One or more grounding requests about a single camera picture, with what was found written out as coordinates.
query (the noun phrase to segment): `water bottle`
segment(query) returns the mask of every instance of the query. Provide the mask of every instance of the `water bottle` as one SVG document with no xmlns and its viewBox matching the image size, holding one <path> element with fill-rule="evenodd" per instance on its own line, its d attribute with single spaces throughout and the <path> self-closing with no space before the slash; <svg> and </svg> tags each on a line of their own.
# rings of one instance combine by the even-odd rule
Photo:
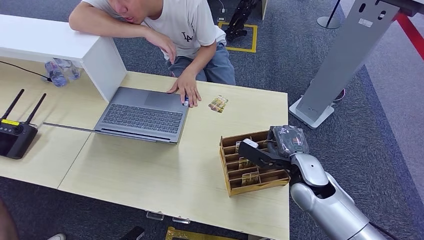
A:
<svg viewBox="0 0 424 240">
<path fill-rule="evenodd" d="M 68 80 L 62 73 L 61 67 L 52 61 L 48 61 L 44 64 L 45 70 L 49 78 L 51 78 L 51 82 L 58 88 L 65 86 L 68 84 Z"/>
<path fill-rule="evenodd" d="M 65 78 L 67 78 L 69 81 L 73 81 L 80 78 L 81 76 L 80 70 L 77 67 L 75 67 L 75 65 L 72 63 L 71 60 L 60 59 L 60 58 L 53 58 L 53 59 L 56 62 L 56 64 L 62 68 Z"/>
</svg>

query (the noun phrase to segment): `router antenna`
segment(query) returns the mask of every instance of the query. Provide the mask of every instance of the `router antenna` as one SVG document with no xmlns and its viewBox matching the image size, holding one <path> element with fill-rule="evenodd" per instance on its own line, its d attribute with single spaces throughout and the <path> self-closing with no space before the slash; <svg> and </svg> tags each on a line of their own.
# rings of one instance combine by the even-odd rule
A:
<svg viewBox="0 0 424 240">
<path fill-rule="evenodd" d="M 9 114 L 11 113 L 12 109 L 14 108 L 15 104 L 18 102 L 19 98 L 22 96 L 24 91 L 25 91 L 24 89 L 20 90 L 20 92 L 14 98 L 13 102 L 10 104 L 9 108 L 6 110 L 6 112 L 4 113 L 4 115 L 1 119 L 6 119 L 9 116 Z"/>
<path fill-rule="evenodd" d="M 28 119 L 26 120 L 25 124 L 30 124 L 31 120 L 33 119 L 34 115 L 36 114 L 37 110 L 39 109 L 41 103 L 43 102 L 44 98 L 46 97 L 46 93 L 44 93 L 41 97 L 41 99 L 38 101 L 37 105 L 34 107 L 34 110 L 32 110 L 31 114 L 29 115 Z"/>
</svg>

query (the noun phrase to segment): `laptop keyboard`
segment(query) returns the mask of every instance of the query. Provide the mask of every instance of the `laptop keyboard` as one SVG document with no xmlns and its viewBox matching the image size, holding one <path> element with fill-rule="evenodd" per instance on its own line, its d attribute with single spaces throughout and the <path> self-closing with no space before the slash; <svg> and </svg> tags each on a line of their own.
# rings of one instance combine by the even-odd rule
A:
<svg viewBox="0 0 424 240">
<path fill-rule="evenodd" d="M 176 134 L 182 117 L 180 112 L 112 104 L 102 123 Z"/>
</svg>

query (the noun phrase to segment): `gold box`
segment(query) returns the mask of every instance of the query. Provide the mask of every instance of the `gold box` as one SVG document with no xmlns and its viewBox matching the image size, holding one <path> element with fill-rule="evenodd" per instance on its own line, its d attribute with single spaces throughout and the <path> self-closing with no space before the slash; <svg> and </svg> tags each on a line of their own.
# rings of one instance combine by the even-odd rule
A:
<svg viewBox="0 0 424 240">
<path fill-rule="evenodd" d="M 225 138 L 221 136 L 219 155 L 221 158 L 222 169 L 224 170 L 225 185 L 229 196 L 277 186 L 285 186 L 289 183 L 289 175 L 283 169 L 261 168 L 256 165 L 239 169 L 240 156 L 236 153 L 236 142 L 243 141 L 244 139 L 251 139 L 259 144 L 259 149 L 267 151 L 267 135 L 268 131 L 260 131 Z M 259 182 L 256 184 L 242 186 L 242 175 L 252 172 L 259 172 Z"/>
</svg>

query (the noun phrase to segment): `white t-shirt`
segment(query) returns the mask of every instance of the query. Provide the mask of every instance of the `white t-shirt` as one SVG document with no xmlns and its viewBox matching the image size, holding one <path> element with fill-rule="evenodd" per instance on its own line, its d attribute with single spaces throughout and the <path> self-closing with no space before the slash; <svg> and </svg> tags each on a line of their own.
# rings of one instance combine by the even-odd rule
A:
<svg viewBox="0 0 424 240">
<path fill-rule="evenodd" d="M 109 5 L 108 0 L 82 2 L 125 21 Z M 194 59 L 200 46 L 209 46 L 214 41 L 227 44 L 225 32 L 214 24 L 207 0 L 163 0 L 160 17 L 156 20 L 146 17 L 142 24 L 168 36 L 176 45 L 177 56 Z M 168 55 L 165 52 L 163 54 L 168 60 Z"/>
</svg>

